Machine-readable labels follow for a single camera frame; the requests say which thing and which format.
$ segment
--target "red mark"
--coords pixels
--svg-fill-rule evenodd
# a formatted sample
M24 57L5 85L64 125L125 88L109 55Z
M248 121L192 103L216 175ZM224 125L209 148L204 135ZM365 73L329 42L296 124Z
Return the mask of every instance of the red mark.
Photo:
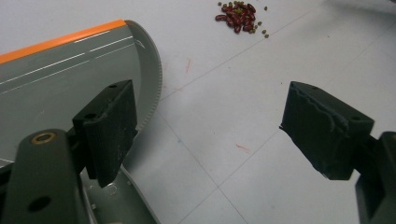
M187 67L186 67L186 73L189 73L189 70L190 70L190 64L191 64L191 59L189 59L189 63L187 64Z
M238 147L239 149L243 150L246 153L250 153L250 149L248 149L247 147L242 147L242 146L240 146L238 144L236 144L236 147Z

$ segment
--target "pile of beans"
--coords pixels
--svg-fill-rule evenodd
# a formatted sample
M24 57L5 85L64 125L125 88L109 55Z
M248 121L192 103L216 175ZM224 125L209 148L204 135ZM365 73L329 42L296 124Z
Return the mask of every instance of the pile of beans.
M249 32L250 34L255 34L259 26L262 25L261 21L255 24L256 8L251 4L234 1L233 3L230 2L228 5L223 5L219 2L219 6L225 15L218 15L215 20L226 21L227 25L232 27L236 34L239 34L241 30ZM265 38L269 36L266 30L262 30L262 34L264 34Z

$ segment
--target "red kidney bean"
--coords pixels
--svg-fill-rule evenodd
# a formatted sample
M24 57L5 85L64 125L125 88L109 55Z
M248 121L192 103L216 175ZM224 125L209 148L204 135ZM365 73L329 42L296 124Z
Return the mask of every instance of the red kidney bean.
M244 4L242 4L242 3L238 3L237 5L238 5L239 7L241 7L241 8L248 9L248 6L247 6L247 5L244 5Z
M227 25L229 27L234 27L233 20L231 18L227 18Z
M254 8L254 6L252 6L251 4L247 4L247 8L252 11L252 12L256 12L256 8Z
M222 7L221 11L223 12L233 11L233 7Z
M227 16L229 16L229 17L232 18L234 15L236 15L236 12L228 11L228 12L226 12L225 14L227 14Z
M244 25L253 25L253 21L249 20L249 19L245 19L245 23Z
M254 16L254 13L253 13L252 11L248 11L247 14L249 15L249 17L250 17L253 21L256 20L256 17Z
M245 24L245 21L246 21L246 17L243 17L243 16L241 16L241 17L239 17L240 19L241 19L241 24Z
M227 16L226 15L218 15L215 17L216 21L227 21Z
M240 25L241 24L241 19L236 14L233 15L233 23L235 23L235 25Z
M236 32L237 34L239 34L241 32L241 25L235 25L235 27L233 28L233 31Z
M249 32L249 31L251 31L251 30L253 30L253 26L252 26L252 25L246 25L246 26L244 26L244 31Z
M242 16L242 15L246 16L247 14L248 14L248 11L247 11L246 9L244 9L244 10L242 11L242 13L241 13L241 16Z

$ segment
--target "mounting hole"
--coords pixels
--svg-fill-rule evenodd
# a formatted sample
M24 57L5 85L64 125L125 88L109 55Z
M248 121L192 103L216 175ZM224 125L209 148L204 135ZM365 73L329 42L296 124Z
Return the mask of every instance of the mounting hole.
M361 118L359 118L358 116L353 116L351 119L355 121L361 120Z
M94 119L96 117L96 114L87 114L84 118L85 119Z
M49 196L39 197L29 204L28 210L31 213L38 212L38 211L43 210L49 204L50 204Z
M55 133L40 133L32 138L32 143L35 145L45 144L52 141L55 137Z

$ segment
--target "orange stripe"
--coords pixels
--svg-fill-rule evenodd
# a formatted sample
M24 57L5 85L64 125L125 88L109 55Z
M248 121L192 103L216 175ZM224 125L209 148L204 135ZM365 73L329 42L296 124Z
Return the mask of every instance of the orange stripe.
M45 49L51 49L51 48L60 46L62 44L73 42L73 41L85 38L87 36L90 36L90 35L96 35L96 34L104 32L104 31L108 31L108 30L111 30L114 28L121 27L123 25L126 25L125 21L123 21L123 20L112 21L109 23L105 23L105 24L102 24L99 26L92 27L87 30L73 33L71 35L64 35L62 37L51 39L49 41L39 43L39 44L30 46L30 47L27 47L24 49L17 49L10 53L0 55L0 64L7 63L7 62L10 62L15 59L19 59L21 57L25 57L25 56L37 53L37 52L45 50Z

